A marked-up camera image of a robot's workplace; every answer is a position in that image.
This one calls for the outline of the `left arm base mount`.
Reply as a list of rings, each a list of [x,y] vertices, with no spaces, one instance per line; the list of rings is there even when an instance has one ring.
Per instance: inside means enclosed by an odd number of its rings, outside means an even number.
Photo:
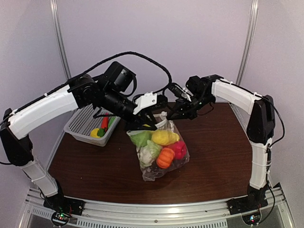
[[[69,222],[76,222],[75,216],[81,216],[84,210],[85,202],[79,199],[64,197],[63,204],[51,201],[50,198],[45,198],[43,206],[54,210],[51,215],[51,222],[55,227],[62,227]]]

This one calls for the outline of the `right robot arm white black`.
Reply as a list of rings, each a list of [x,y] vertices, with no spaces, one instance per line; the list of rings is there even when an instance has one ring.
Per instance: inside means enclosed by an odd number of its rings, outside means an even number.
[[[246,209],[254,209],[262,204],[268,186],[271,166],[271,146],[275,128],[275,108],[273,98],[250,92],[219,75],[206,77],[191,76],[183,89],[171,82],[167,88],[177,97],[168,118],[194,119],[197,111],[207,104],[222,98],[250,115],[247,124],[247,138],[252,147],[252,171],[244,199],[231,202],[241,204]]]

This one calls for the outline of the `red toy bell pepper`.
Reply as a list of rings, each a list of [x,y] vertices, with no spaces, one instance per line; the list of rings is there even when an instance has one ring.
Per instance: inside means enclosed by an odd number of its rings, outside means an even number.
[[[178,141],[169,147],[174,151],[174,158],[177,160],[181,160],[186,155],[187,148],[184,141]]]

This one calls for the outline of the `yellow toy banana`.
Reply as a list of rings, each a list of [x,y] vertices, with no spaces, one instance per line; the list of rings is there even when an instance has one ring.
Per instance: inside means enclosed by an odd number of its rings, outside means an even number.
[[[152,133],[151,140],[158,145],[167,146],[178,142],[180,136],[168,130],[156,130]]]

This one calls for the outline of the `orange toy pumpkin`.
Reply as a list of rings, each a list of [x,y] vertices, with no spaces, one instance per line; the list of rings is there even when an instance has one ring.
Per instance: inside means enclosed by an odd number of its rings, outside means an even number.
[[[157,165],[162,169],[167,169],[170,167],[172,161],[174,160],[175,152],[170,148],[163,148],[156,160]]]

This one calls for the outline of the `green toy apple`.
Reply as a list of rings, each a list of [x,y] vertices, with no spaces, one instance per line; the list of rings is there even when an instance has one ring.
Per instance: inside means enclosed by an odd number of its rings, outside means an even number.
[[[151,131],[141,131],[129,135],[132,143],[138,148],[145,147],[147,145],[147,141],[151,139],[151,136]]]

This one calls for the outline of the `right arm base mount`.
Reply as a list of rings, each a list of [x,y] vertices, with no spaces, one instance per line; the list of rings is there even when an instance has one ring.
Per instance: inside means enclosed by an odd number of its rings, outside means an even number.
[[[260,202],[250,201],[248,196],[232,198],[227,201],[230,215],[240,214],[243,222],[249,226],[256,226],[262,220],[261,208],[266,207],[268,202],[262,199]]]

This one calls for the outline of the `clear dotted zip top bag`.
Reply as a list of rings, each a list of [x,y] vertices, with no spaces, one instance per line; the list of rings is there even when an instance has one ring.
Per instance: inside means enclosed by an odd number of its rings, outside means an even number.
[[[166,173],[181,168],[190,160],[190,154],[178,128],[167,119],[167,112],[154,115],[156,131],[128,131],[136,147],[144,181],[155,181]]]

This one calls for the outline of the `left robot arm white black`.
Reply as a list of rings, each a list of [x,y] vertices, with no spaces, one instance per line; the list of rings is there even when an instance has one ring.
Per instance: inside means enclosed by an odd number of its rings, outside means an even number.
[[[24,107],[5,111],[0,124],[0,139],[9,162],[27,174],[55,210],[64,211],[68,200],[59,183],[33,156],[29,133],[64,113],[88,105],[104,108],[121,117],[128,123],[129,130],[154,131],[157,128],[152,114],[143,114],[143,111],[156,104],[157,95],[147,93],[133,103],[123,94],[135,81],[135,73],[115,61],[95,78],[88,74],[75,76]]]

